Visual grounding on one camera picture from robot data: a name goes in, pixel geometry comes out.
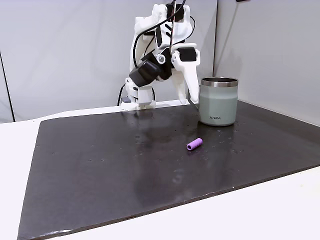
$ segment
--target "gray wall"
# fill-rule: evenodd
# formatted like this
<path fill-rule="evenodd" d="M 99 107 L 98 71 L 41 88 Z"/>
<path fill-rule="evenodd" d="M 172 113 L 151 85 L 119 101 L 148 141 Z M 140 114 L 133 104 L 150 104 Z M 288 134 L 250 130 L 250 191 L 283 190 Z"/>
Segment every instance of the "gray wall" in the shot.
<path fill-rule="evenodd" d="M 320 125 L 320 1 L 219 0 L 215 76 L 239 98 Z"/>
<path fill-rule="evenodd" d="M 0 124 L 13 121 L 3 68 L 0 61 Z"/>
<path fill-rule="evenodd" d="M 0 48 L 16 120 L 114 106 L 129 74 L 135 17 L 171 0 L 0 0 Z M 201 50 L 199 77 L 213 72 L 216 0 L 187 0 Z M 156 100 L 177 99 L 171 81 Z"/>

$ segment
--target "purple cylinder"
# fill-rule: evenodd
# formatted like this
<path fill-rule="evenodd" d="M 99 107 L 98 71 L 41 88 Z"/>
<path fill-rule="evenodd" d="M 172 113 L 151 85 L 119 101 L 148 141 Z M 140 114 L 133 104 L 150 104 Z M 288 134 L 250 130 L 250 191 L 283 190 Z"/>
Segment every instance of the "purple cylinder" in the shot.
<path fill-rule="evenodd" d="M 188 149 L 189 151 L 192 151 L 193 149 L 201 146 L 203 143 L 201 138 L 197 138 L 196 140 L 190 142 L 187 146 L 186 149 Z"/>

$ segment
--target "black table mat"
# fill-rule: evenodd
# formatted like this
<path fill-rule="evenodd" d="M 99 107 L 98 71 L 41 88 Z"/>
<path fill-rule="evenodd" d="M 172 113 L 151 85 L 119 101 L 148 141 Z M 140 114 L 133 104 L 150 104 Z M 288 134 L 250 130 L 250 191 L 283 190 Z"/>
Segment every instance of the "black table mat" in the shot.
<path fill-rule="evenodd" d="M 203 145 L 186 150 L 196 138 Z M 18 239 L 96 228 L 319 164 L 319 127 L 244 102 L 228 127 L 199 123 L 190 105 L 46 120 Z"/>

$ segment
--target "mug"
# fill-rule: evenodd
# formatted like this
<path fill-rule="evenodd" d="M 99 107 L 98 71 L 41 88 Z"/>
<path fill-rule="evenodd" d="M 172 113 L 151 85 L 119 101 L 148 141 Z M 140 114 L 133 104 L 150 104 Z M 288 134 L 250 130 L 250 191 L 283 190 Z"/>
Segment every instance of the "mug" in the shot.
<path fill-rule="evenodd" d="M 228 126 L 236 121 L 238 103 L 238 79 L 229 77 L 205 77 L 201 80 L 199 108 L 200 122 L 210 126 Z"/>

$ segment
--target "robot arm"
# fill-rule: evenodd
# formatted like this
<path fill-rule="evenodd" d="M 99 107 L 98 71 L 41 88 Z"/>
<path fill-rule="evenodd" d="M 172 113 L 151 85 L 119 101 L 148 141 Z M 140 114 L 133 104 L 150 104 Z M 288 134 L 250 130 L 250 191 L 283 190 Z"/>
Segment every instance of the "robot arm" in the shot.
<path fill-rule="evenodd" d="M 155 30 L 145 32 L 147 29 L 165 21 L 175 13 L 173 22 L 165 22 Z M 181 7 L 173 1 L 170 4 L 157 5 L 153 7 L 152 15 L 149 17 L 137 17 L 135 23 L 135 35 L 130 54 L 130 74 L 125 79 L 125 89 L 128 97 L 124 98 L 121 107 L 125 110 L 137 110 L 155 108 L 153 100 L 153 85 L 172 79 L 179 99 L 182 104 L 186 103 L 186 90 L 184 81 L 196 102 L 199 96 L 199 82 L 196 67 L 200 64 L 200 52 L 195 43 L 184 43 L 192 32 L 190 24 L 190 8 L 187 5 Z M 139 34 L 145 36 L 135 41 Z M 155 36 L 150 49 L 154 49 L 145 56 L 148 43 Z"/>

